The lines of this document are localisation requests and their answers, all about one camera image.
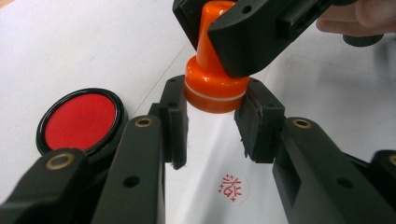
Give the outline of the large white table cover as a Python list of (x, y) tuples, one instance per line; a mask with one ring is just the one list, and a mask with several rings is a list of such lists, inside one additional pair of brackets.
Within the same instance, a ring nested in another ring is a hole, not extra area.
[[(35, 132), (66, 94), (115, 92), (144, 115), (193, 48), (172, 0), (15, 0), (0, 8), (0, 203), (38, 159)], [(396, 36), (368, 48), (306, 30), (258, 79), (290, 117), (316, 122), (345, 153), (396, 149)]]

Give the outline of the round red ink pad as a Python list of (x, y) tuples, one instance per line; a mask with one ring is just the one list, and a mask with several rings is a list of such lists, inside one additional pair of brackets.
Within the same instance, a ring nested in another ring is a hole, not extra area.
[(88, 88), (57, 101), (40, 120), (36, 146), (44, 155), (61, 148), (76, 148), (90, 162), (114, 156), (128, 112), (120, 97), (109, 90)]

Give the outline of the orange stamp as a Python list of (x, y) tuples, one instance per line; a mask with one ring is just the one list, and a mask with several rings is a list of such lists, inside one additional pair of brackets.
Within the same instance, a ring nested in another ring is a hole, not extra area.
[(234, 1), (226, 0), (204, 4), (197, 52), (186, 64), (186, 98), (194, 107), (209, 113), (235, 110), (248, 88), (249, 77), (232, 78), (227, 75), (207, 34), (209, 25), (233, 5)]

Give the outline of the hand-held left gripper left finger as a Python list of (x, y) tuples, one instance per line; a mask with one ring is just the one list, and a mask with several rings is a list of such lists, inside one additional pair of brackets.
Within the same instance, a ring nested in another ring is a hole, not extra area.
[(187, 162), (189, 120), (185, 96), (185, 77), (169, 78), (159, 103), (153, 103), (148, 112), (158, 117), (163, 125), (164, 161), (175, 170)]

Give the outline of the white paper sheet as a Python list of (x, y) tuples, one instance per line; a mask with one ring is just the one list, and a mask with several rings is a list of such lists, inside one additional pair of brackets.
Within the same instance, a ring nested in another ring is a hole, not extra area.
[(270, 164), (247, 158), (233, 113), (188, 107), (187, 163), (166, 167), (166, 224), (287, 224)]

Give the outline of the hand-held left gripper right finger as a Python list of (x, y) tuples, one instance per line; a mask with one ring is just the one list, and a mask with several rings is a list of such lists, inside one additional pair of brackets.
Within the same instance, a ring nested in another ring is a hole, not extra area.
[(256, 163), (272, 163), (276, 142), (285, 119), (285, 107), (256, 78), (249, 80), (234, 121), (241, 135), (245, 156)]

